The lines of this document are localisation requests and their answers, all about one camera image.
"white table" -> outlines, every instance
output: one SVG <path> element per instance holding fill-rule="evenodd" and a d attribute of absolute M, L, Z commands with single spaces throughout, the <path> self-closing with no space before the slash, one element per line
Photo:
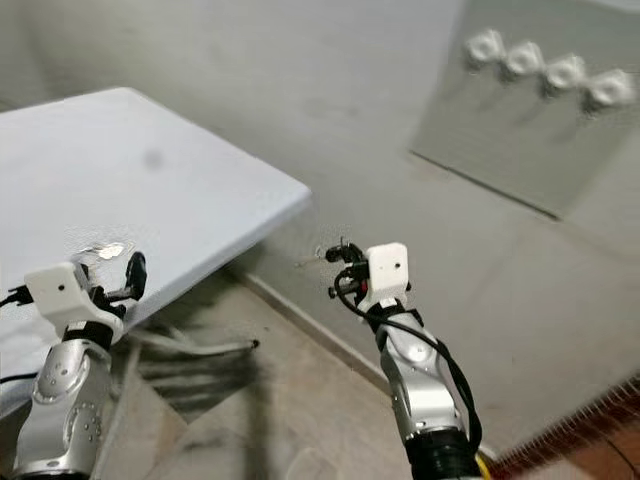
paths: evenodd
<path fill-rule="evenodd" d="M 144 252 L 144 320 L 300 211 L 301 183 L 138 92 L 117 88 L 0 115 L 2 297 L 76 258 L 109 288 Z M 115 243 L 110 260 L 80 253 Z M 57 338 L 33 305 L 0 313 L 0 375 L 35 371 Z"/>

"wire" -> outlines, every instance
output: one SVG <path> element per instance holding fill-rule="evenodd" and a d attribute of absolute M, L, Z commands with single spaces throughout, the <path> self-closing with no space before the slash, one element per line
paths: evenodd
<path fill-rule="evenodd" d="M 491 480 L 491 472 L 489 471 L 489 467 L 484 463 L 482 457 L 480 455 L 476 455 L 476 463 L 478 464 L 478 468 L 480 469 L 480 473 L 482 474 L 482 478 L 484 480 Z"/>
<path fill-rule="evenodd" d="M 387 325 L 389 327 L 397 328 L 413 335 L 414 337 L 425 342 L 436 352 L 438 352 L 442 356 L 442 358 L 445 359 L 447 365 L 449 366 L 449 371 L 451 372 L 451 378 L 453 379 L 453 382 L 458 389 L 458 393 L 460 394 L 460 397 L 462 398 L 462 401 L 468 410 L 469 444 L 473 449 L 473 452 L 475 453 L 478 450 L 478 447 L 480 446 L 480 442 L 482 440 L 482 424 L 480 423 L 480 418 L 478 417 L 478 414 L 475 410 L 475 403 L 473 400 L 473 394 L 471 393 L 471 387 L 469 386 L 466 377 L 462 373 L 462 369 L 451 356 L 451 353 L 449 352 L 447 346 L 442 341 L 434 341 L 427 337 L 425 334 L 418 332 L 411 327 L 360 310 L 357 306 L 351 303 L 349 299 L 347 299 L 345 293 L 340 288 L 340 280 L 342 280 L 343 278 L 350 278 L 349 269 L 340 272 L 333 282 L 333 287 L 336 291 L 336 294 L 345 307 L 347 307 L 356 315 L 369 321 L 369 323 L 373 323 L 375 325 Z"/>
<path fill-rule="evenodd" d="M 629 468 L 631 469 L 631 472 L 633 473 L 633 478 L 635 479 L 640 478 L 640 472 L 638 471 L 636 466 L 633 464 L 633 462 L 629 459 L 629 457 L 627 457 L 624 454 L 624 452 L 620 450 L 618 446 L 608 438 L 605 438 L 604 441 L 607 442 L 607 444 L 609 444 L 611 449 L 614 450 L 618 454 L 618 456 L 624 461 L 624 463 L 626 463 L 629 466 Z"/>
<path fill-rule="evenodd" d="M 187 341 L 185 340 L 176 340 L 173 338 L 167 338 L 165 336 L 158 335 L 156 333 L 138 330 L 130 331 L 129 337 L 135 338 L 139 342 L 154 345 L 156 347 L 175 350 L 187 355 L 202 357 L 223 355 L 225 353 L 238 352 L 243 350 L 253 350 L 260 345 L 260 342 L 258 340 L 244 340 L 241 342 L 228 343 L 226 345 L 200 346 L 194 345 L 191 342 L 187 343 Z"/>
<path fill-rule="evenodd" d="M 3 383 L 15 382 L 18 380 L 30 380 L 32 378 L 36 378 L 38 376 L 38 372 L 32 373 L 22 373 L 20 375 L 11 375 L 9 377 L 0 378 L 0 385 Z"/>

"gray wall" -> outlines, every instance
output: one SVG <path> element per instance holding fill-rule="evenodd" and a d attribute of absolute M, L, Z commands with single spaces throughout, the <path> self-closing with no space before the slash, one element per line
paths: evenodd
<path fill-rule="evenodd" d="M 637 130 L 563 223 L 407 153 L 462 1 L 20 5 L 51 95 L 137 88 L 313 190 L 242 264 L 372 361 L 368 329 L 326 298 L 334 271 L 295 263 L 340 235 L 406 243 L 414 303 L 467 372 L 490 446 L 638 365 Z"/>
<path fill-rule="evenodd" d="M 22 28 L 20 0 L 0 2 L 0 112 L 51 98 L 29 35 Z"/>

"tiled floor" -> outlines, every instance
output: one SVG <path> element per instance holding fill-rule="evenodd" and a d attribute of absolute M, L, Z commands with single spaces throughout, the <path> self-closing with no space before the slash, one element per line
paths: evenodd
<path fill-rule="evenodd" d="M 158 320 L 199 344 L 261 345 L 200 360 L 145 348 L 101 480 L 411 478 L 386 395 L 225 273 Z M 523 478 L 594 477 L 561 461 Z"/>

